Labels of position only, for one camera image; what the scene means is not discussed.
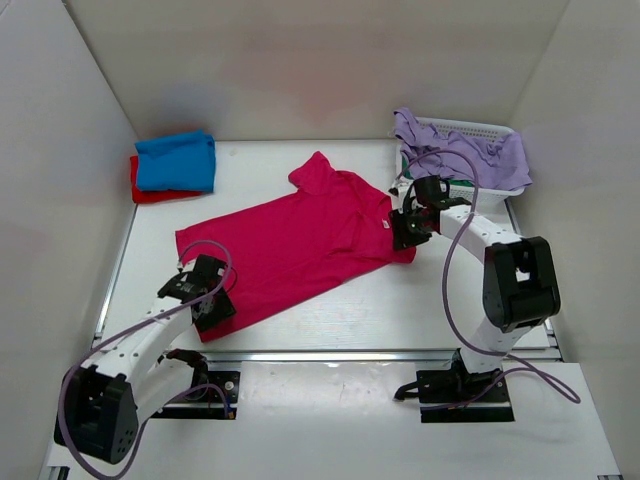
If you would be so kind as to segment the magenta t shirt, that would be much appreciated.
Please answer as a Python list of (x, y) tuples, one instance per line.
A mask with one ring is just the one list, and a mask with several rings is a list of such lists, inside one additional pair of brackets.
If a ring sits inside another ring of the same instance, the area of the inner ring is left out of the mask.
[(210, 342), (252, 326), (390, 263), (409, 264), (413, 247), (395, 250), (391, 200), (357, 174), (314, 153), (288, 179), (295, 192), (175, 233), (185, 260), (229, 253), (237, 283), (233, 316), (200, 334)]

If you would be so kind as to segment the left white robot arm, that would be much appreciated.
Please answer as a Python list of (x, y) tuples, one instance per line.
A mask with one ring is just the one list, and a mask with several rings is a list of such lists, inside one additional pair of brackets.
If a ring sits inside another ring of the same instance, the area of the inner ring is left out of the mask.
[(172, 345), (183, 332), (212, 328), (234, 313), (224, 289), (230, 271), (226, 262), (204, 254), (179, 266), (141, 328), (117, 334), (83, 360), (64, 382), (55, 443), (115, 465), (168, 403), (218, 402), (222, 419), (233, 418), (231, 395), (211, 381), (206, 357)]

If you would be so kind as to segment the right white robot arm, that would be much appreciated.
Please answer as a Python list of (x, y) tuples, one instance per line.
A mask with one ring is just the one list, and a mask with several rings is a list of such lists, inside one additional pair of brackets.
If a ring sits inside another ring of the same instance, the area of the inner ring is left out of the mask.
[(448, 182), (436, 176), (415, 180), (389, 217), (395, 250), (422, 245), (439, 234), (483, 267), (484, 316), (474, 334), (465, 338), (453, 326), (461, 346), (449, 368), (420, 374), (399, 387), (394, 398), (437, 394), (437, 408), (478, 401), (505, 377), (502, 362), (513, 356), (515, 344), (560, 310), (551, 247), (542, 237), (522, 237), (476, 214), (474, 201), (452, 197)]

